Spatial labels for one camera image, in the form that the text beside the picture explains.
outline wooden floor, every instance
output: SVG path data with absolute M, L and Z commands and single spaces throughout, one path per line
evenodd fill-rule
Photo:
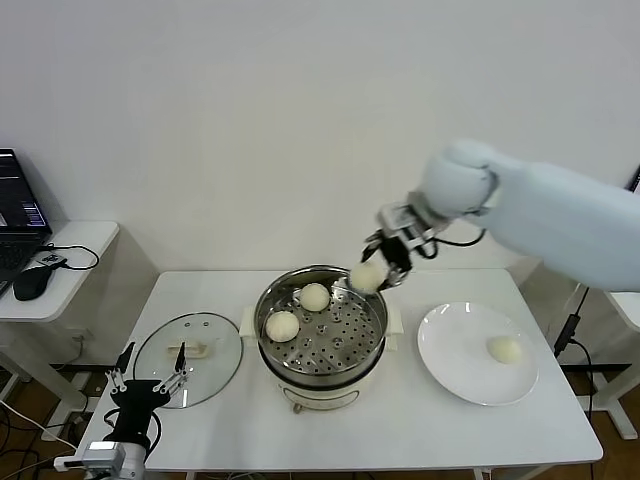
M 569 382 L 577 394 L 588 393 L 588 382 L 583 374 L 569 374 Z M 6 372 L 0 372 L 0 389 L 3 380 L 6 381 Z M 104 375 L 94 374 L 85 388 L 85 393 L 99 395 L 104 388 Z M 53 412 L 56 405 L 56 398 L 47 389 L 36 381 L 27 384 L 19 384 L 13 390 L 8 403 L 21 413 L 33 418 L 34 420 L 44 423 L 49 415 Z M 622 404 L 631 417 L 631 421 L 640 428 L 640 388 L 628 393 L 623 399 Z M 84 415 L 85 420 L 80 421 L 75 428 L 75 432 L 69 432 L 69 427 L 65 427 L 63 432 L 64 438 L 81 437 L 86 420 L 90 414 Z M 10 421 L 13 426 L 20 428 L 30 428 L 31 425 L 10 414 Z M 4 415 L 0 412 L 0 422 L 6 422 Z M 593 426 L 598 434 L 598 438 L 602 443 L 605 451 L 604 458 L 594 465 L 595 478 L 597 480 L 627 480 L 640 479 L 640 440 L 625 441 L 620 438 L 615 427 L 609 420 L 606 413 L 593 414 Z M 6 426 L 0 425 L 0 447 L 8 431 Z M 32 431 L 12 430 L 6 446 L 0 451 L 0 480 L 5 480 L 7 475 L 12 474 L 22 466 L 28 466 L 35 463 L 35 454 L 28 454 L 26 459 L 24 453 L 13 450 L 32 449 L 39 454 L 39 460 L 63 454 L 69 448 L 58 442 L 43 442 L 40 435 Z M 374 478 L 375 480 L 471 480 L 473 475 L 470 471 L 424 471 L 424 472 L 372 472 L 372 476 L 366 472 L 355 474 L 355 480 L 366 480 Z M 171 480 L 182 480 L 184 474 L 171 474 L 168 476 Z M 216 472 L 210 474 L 199 474 L 198 480 L 224 480 L 226 475 L 224 472 Z M 31 468 L 23 472 L 20 478 L 18 475 L 10 477 L 10 480 L 80 480 L 83 475 L 80 472 L 60 474 L 50 468 L 45 468 L 36 472 L 35 468 Z M 268 474 L 264 477 L 267 479 L 289 480 L 288 473 Z M 338 473 L 302 473 L 296 472 L 292 474 L 293 480 L 354 480 L 354 474 L 351 472 Z M 558 466 L 536 477 L 539 480 L 565 480 L 565 479 L 589 479 L 588 465 L 570 465 Z

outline white plate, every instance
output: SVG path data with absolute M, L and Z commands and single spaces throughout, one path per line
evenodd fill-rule
M 487 341 L 500 335 L 520 343 L 520 362 L 505 365 L 489 354 Z M 447 303 L 427 313 L 418 330 L 418 349 L 443 387 L 480 405 L 518 402 L 538 381 L 529 338 L 505 315 L 477 303 Z

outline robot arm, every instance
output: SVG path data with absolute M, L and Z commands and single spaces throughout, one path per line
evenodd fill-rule
M 381 208 L 381 228 L 367 239 L 363 261 L 380 249 L 389 264 L 382 288 L 399 285 L 410 254 L 434 258 L 429 246 L 456 218 L 587 286 L 640 291 L 640 196 L 471 141 L 429 162 L 405 202 Z
M 107 421 L 109 414 L 118 413 L 113 431 L 102 441 L 91 442 L 80 455 L 56 458 L 54 467 L 59 472 L 82 469 L 87 480 L 142 479 L 144 462 L 160 440 L 160 419 L 154 410 L 169 403 L 186 382 L 188 373 L 182 342 L 174 370 L 165 380 L 124 380 L 133 347 L 133 343 L 129 344 L 114 369 L 107 372 L 111 399 L 118 407 L 105 416 Z M 152 418 L 158 427 L 153 445 L 147 437 Z

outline laptop screen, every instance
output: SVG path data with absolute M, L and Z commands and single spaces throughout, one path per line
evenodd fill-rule
M 48 230 L 12 150 L 0 149 L 0 231 Z

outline steamed bun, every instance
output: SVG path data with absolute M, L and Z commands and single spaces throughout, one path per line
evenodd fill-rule
M 267 336 L 274 342 L 288 342 L 300 329 L 298 317 L 290 312 L 277 312 L 267 318 Z
M 500 336 L 490 338 L 487 342 L 487 350 L 500 363 L 509 365 L 522 360 L 522 347 L 514 337 Z
M 351 287 L 367 295 L 376 293 L 384 282 L 384 276 L 378 266 L 372 262 L 359 263 L 349 274 Z
M 329 305 L 329 300 L 329 291 L 319 283 L 310 283 L 300 291 L 300 305 L 310 312 L 324 310 Z

